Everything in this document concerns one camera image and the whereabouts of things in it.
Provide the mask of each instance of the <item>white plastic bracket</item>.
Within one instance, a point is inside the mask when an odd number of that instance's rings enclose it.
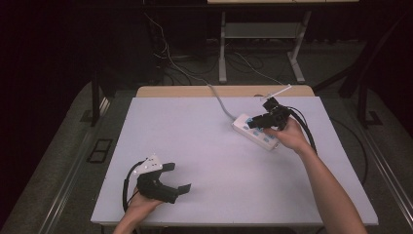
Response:
[[[139,165],[134,171],[134,175],[147,174],[161,170],[163,168],[161,160],[159,160],[156,154],[152,154],[141,165]]]

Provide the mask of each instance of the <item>wooden table edge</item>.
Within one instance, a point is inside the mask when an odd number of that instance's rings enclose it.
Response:
[[[220,97],[257,97],[273,94],[286,86],[214,86]],[[280,93],[279,97],[314,97],[311,87],[294,85]],[[143,86],[137,90],[137,98],[185,98],[214,97],[208,86]]]

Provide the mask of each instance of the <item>gray cable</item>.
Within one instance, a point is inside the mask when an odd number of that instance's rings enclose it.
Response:
[[[222,103],[221,98],[219,97],[218,93],[216,92],[215,88],[211,85],[211,84],[206,84],[208,87],[210,87],[210,89],[212,90],[212,92],[215,94],[216,98],[219,101],[219,104],[222,107],[222,110],[224,110],[225,114],[228,115],[228,117],[230,117],[232,120],[236,120],[237,118],[234,117],[234,115],[232,115],[230,112],[228,112],[228,110],[225,108],[224,103]]]

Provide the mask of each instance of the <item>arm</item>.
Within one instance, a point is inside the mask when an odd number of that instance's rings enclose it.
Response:
[[[266,129],[264,133],[277,137],[300,156],[328,233],[367,233],[352,200],[306,141],[295,120],[289,118],[283,131]]]
[[[161,201],[148,199],[140,195],[140,193],[136,193],[132,197],[125,215],[116,226],[113,234],[132,233],[136,226],[162,203]]]

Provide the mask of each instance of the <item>white table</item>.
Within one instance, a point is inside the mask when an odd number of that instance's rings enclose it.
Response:
[[[355,203],[366,225],[375,214],[318,97],[277,97],[305,115],[319,156]],[[259,97],[222,97],[233,115],[264,113]],[[131,166],[156,153],[176,164],[160,181],[192,183],[143,225],[320,225],[305,169],[283,146],[267,151],[235,132],[215,97],[137,97],[131,102],[92,222],[115,225],[124,214],[123,181]],[[131,177],[129,194],[135,186]]]

